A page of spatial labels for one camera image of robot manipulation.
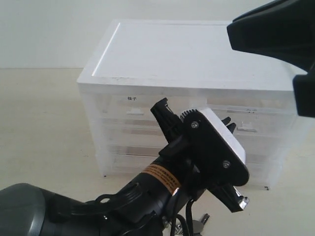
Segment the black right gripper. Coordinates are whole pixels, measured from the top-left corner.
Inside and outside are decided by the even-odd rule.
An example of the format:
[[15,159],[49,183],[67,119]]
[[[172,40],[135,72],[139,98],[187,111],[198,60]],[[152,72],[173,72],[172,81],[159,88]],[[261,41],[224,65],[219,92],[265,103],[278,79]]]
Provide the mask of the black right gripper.
[[292,64],[306,72],[293,79],[297,113],[315,116],[315,24],[301,18],[246,17],[227,27],[231,48]]

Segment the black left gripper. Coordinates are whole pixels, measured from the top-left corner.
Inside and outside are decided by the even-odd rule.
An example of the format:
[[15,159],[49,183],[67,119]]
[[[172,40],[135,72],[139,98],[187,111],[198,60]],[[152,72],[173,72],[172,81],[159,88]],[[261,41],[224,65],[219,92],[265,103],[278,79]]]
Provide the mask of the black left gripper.
[[[201,174],[193,161],[193,149],[189,139],[185,135],[180,115],[178,116],[171,111],[167,98],[158,101],[151,108],[151,113],[157,120],[168,142],[167,146],[159,152],[159,155],[165,160],[170,161],[177,168],[183,167],[185,164],[192,166],[192,176],[189,177],[188,192],[194,198],[198,198],[200,192],[208,190],[231,212],[243,211],[249,203],[249,199],[236,189],[237,186],[228,183],[210,182]],[[236,123],[231,121],[231,117],[221,120],[233,134],[236,129]]]

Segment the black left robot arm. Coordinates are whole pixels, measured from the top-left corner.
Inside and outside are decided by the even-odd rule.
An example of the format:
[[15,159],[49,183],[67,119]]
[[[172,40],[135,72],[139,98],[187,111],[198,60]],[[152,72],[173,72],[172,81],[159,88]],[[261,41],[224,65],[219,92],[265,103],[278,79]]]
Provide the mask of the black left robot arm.
[[167,145],[158,158],[115,194],[80,202],[27,184],[0,192],[3,236],[198,236],[192,205],[205,191],[231,212],[249,199],[237,187],[250,178],[246,154],[234,136],[236,124],[210,108],[173,113],[164,98],[151,113]]

